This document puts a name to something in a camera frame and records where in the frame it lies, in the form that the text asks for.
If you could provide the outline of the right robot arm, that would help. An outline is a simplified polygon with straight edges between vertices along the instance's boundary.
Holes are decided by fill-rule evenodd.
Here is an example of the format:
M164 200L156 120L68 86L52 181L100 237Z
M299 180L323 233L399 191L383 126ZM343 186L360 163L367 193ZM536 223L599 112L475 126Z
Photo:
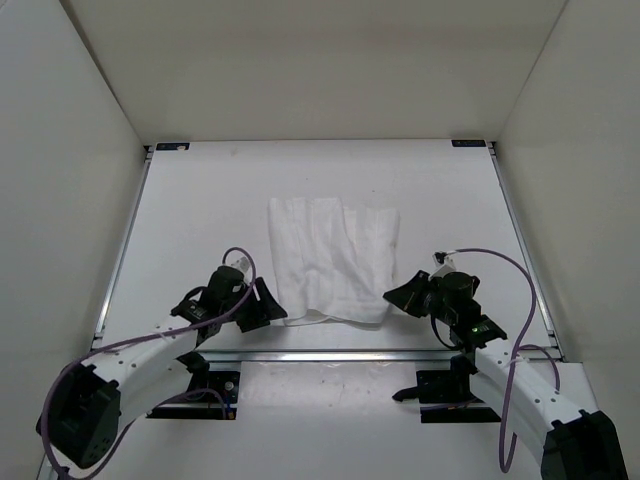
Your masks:
M449 391L460 400L475 397L498 414L536 458L542 478L627 478L612 420L563 396L514 354L506 332L475 300L479 284L463 272L420 271L383 297L413 317L430 317L449 327L459 352L451 359Z

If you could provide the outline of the white pleated skirt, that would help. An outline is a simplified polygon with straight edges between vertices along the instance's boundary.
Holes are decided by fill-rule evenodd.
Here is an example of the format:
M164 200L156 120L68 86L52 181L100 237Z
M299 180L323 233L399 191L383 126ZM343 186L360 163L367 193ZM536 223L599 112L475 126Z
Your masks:
M269 200L271 258L288 327L383 322L394 285L400 215L339 198Z

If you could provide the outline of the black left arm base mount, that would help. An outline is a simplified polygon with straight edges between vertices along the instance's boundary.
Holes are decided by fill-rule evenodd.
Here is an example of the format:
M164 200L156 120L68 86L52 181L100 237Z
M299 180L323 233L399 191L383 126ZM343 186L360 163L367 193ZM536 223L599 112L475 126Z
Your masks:
M234 421L240 390L239 370L213 370L199 353L179 360L191 374L186 392L165 401L146 415L148 419Z

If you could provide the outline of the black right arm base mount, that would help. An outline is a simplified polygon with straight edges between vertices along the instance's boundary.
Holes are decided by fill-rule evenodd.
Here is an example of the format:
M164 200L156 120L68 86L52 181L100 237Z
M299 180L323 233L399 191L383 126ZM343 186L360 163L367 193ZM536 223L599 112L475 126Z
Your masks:
M422 424L498 423L500 417L471 393L477 369L463 354L453 356L447 370L418 370L416 384L392 395L397 403L417 400Z

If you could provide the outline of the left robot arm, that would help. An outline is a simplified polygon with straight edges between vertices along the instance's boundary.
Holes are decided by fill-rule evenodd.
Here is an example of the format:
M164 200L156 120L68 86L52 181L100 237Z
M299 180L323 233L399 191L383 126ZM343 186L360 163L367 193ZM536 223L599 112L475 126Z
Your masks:
M126 428L173 397L212 397L201 344L225 323L246 333L284 319L263 278L218 267L188 291L144 340L117 342L68 366L54 382L36 431L50 452L87 470L108 456Z

